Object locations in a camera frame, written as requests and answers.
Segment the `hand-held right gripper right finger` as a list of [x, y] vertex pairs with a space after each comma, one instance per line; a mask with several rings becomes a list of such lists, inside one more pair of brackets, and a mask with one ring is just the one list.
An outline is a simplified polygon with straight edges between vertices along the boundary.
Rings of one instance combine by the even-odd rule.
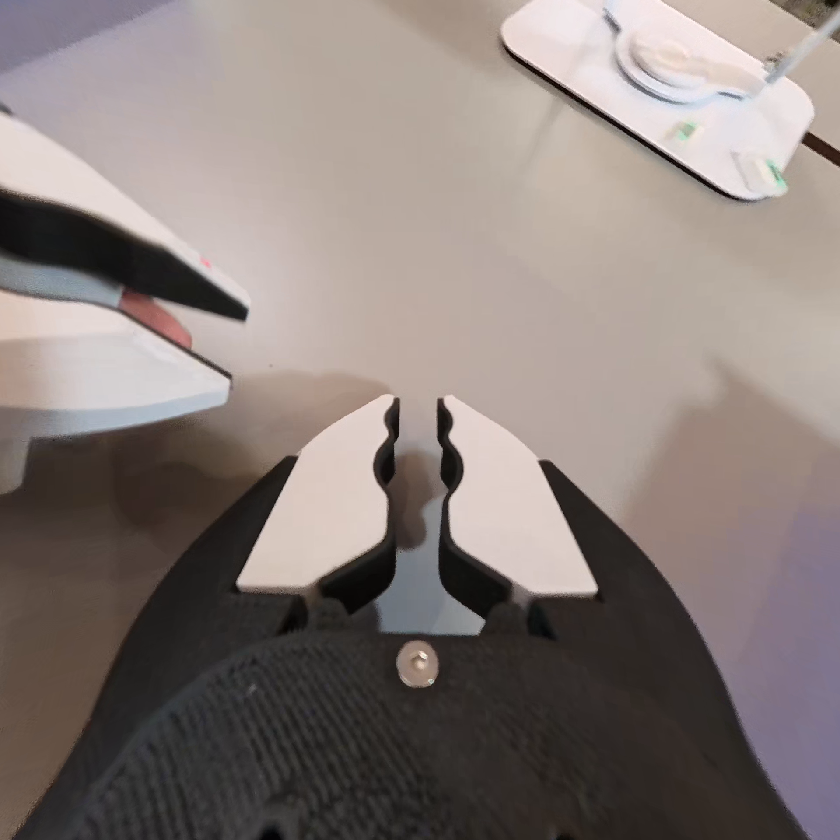
[[540, 458], [454, 395], [436, 410], [445, 591], [484, 621], [504, 605], [594, 602], [599, 586]]

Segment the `person's left hand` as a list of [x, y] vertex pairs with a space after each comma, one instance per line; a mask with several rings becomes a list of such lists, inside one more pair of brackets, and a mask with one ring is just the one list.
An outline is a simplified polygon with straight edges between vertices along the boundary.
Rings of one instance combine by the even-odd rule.
[[119, 309], [163, 338], [187, 350], [192, 348], [193, 338], [189, 331], [152, 297], [128, 288], [124, 289]]

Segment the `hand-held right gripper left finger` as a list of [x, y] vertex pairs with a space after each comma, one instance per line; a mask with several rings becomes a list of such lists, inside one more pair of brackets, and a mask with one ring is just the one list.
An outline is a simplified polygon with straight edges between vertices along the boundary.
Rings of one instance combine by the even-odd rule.
[[357, 613], [396, 571], [389, 484], [400, 401], [383, 394], [342, 417], [297, 454], [236, 580], [239, 592], [322, 599]]

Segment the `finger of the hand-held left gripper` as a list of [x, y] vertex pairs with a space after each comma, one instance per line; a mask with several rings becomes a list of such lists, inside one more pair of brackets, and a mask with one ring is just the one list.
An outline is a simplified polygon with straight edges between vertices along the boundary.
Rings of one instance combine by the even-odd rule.
[[231, 377], [120, 311], [3, 305], [1, 492], [21, 486], [36, 438], [153, 424], [228, 400]]
[[245, 321], [247, 292], [87, 162], [2, 106], [2, 288], [116, 308], [125, 291]]

